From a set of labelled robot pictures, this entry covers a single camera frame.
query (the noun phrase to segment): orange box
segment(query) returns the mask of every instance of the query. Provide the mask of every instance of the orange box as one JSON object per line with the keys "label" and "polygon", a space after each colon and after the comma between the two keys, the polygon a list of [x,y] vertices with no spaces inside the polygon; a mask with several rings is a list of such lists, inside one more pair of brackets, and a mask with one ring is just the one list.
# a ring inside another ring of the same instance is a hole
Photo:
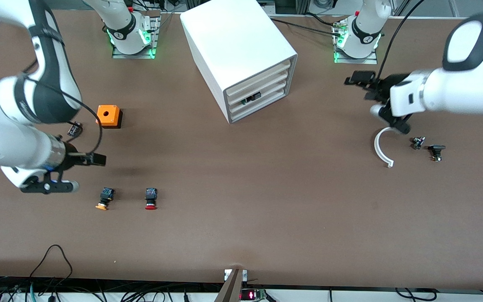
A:
{"label": "orange box", "polygon": [[102,128],[120,129],[122,125],[122,111],[117,105],[100,105],[96,114],[100,118],[100,122],[102,122]]}

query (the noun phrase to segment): white cable clip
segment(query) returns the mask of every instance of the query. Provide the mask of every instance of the white cable clip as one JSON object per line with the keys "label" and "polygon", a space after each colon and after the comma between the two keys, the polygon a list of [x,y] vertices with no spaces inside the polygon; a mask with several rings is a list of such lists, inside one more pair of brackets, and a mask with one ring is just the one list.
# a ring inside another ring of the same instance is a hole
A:
{"label": "white cable clip", "polygon": [[392,166],[395,164],[395,161],[391,160],[385,154],[383,154],[383,151],[381,151],[381,147],[379,146],[379,138],[381,137],[383,132],[386,132],[386,131],[389,131],[389,130],[397,131],[393,127],[387,127],[387,128],[381,129],[381,131],[376,135],[376,138],[374,139],[374,149],[376,149],[377,156],[379,156],[379,158],[382,161],[387,163],[387,168],[392,168]]}

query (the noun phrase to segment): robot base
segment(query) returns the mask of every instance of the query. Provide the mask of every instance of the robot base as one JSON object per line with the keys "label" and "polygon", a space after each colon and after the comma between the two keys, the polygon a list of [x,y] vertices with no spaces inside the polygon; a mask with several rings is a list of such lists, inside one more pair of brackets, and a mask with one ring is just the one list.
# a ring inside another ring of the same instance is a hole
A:
{"label": "robot base", "polygon": [[[331,31],[334,33],[339,33],[341,35],[344,35],[346,21],[347,19],[339,21],[339,23],[344,24],[344,26],[338,27],[338,28],[333,27]],[[333,53],[334,53],[335,63],[370,64],[370,65],[377,64],[376,50],[373,50],[368,57],[364,57],[362,59],[356,59],[354,57],[350,57],[349,55],[345,54],[345,52],[337,46],[337,44],[340,42],[340,39],[341,37],[339,36],[333,36]]]}
{"label": "robot base", "polygon": [[146,18],[145,29],[152,31],[151,33],[143,33],[143,38],[146,42],[150,41],[150,44],[145,46],[143,50],[136,54],[123,54],[113,46],[113,53],[111,57],[113,59],[155,59],[156,58],[156,48],[158,46],[158,35],[159,27],[161,25],[161,15],[158,17],[148,17]]}

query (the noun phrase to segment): white enclosure with slots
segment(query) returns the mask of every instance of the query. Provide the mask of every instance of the white enclosure with slots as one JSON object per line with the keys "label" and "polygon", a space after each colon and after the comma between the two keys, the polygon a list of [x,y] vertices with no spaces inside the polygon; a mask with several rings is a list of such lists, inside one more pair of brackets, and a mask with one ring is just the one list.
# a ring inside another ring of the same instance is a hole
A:
{"label": "white enclosure with slots", "polygon": [[193,59],[228,122],[288,94],[297,53],[256,0],[212,0],[180,19]]}

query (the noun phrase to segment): table surface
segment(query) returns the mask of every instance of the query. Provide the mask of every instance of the table surface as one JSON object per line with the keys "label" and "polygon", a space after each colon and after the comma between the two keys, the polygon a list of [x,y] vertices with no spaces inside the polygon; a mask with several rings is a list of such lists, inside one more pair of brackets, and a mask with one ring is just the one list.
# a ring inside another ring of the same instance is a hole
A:
{"label": "table surface", "polygon": [[[104,131],[107,166],[65,173],[78,193],[25,195],[0,171],[0,275],[29,275],[57,243],[83,278],[221,281],[242,266],[262,284],[483,289],[483,116],[414,115],[409,136],[382,136],[388,169],[373,149],[384,127],[373,103],[343,85],[375,66],[333,63],[329,36],[278,24],[299,53],[290,94],[229,125],[178,15],[154,60],[110,59],[92,11],[55,15],[84,102],[119,105],[123,127]],[[384,74],[439,67],[458,22],[406,22]],[[27,32],[1,25],[0,77],[33,59]],[[86,151],[98,130],[85,110],[76,120]],[[447,146],[442,162],[410,149],[420,135]],[[103,187],[117,190],[109,211],[94,208]],[[159,210],[144,210],[146,187],[159,189]],[[37,273],[68,272],[53,251]]]}

